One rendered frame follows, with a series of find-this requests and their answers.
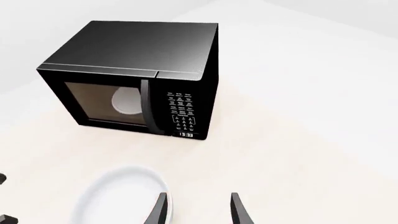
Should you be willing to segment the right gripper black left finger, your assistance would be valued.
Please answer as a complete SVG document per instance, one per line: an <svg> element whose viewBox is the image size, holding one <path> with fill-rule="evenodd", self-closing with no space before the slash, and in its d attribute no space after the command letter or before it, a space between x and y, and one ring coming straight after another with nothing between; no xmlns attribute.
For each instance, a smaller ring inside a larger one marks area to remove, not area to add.
<svg viewBox="0 0 398 224"><path fill-rule="evenodd" d="M167 193L161 192L144 224L165 224L167 219Z"/></svg>

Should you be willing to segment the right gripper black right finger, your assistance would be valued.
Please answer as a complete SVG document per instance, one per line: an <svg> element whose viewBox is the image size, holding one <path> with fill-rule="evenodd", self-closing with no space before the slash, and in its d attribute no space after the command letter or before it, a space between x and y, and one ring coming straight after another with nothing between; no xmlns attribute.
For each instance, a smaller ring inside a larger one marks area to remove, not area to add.
<svg viewBox="0 0 398 224"><path fill-rule="evenodd" d="M236 192L231 194L231 218L233 224L254 224Z"/></svg>

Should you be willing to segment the white bowl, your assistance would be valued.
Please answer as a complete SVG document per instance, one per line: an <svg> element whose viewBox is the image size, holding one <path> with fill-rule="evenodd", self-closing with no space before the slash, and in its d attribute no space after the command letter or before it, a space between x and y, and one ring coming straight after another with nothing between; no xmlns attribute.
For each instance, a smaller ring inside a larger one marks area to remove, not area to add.
<svg viewBox="0 0 398 224"><path fill-rule="evenodd" d="M158 172L142 166L113 169L81 194L68 224L144 224L161 192L167 193L165 224L173 224L172 194Z"/></svg>

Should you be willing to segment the white round dish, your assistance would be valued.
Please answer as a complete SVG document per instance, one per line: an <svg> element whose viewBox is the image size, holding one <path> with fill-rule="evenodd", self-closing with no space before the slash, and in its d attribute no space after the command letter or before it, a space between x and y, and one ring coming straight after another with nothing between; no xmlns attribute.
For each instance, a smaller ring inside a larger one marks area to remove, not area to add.
<svg viewBox="0 0 398 224"><path fill-rule="evenodd" d="M137 115L142 113L141 94L137 88L119 87L112 96L111 104L121 114Z"/></svg>

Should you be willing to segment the black microwave oven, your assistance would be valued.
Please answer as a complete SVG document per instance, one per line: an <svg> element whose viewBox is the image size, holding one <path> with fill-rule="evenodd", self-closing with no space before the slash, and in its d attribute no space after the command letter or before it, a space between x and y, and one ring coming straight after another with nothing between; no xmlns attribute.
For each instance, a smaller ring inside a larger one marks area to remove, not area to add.
<svg viewBox="0 0 398 224"><path fill-rule="evenodd" d="M218 24L91 21L37 67L82 126L204 140L219 81ZM142 113L118 113L119 87Z"/></svg>

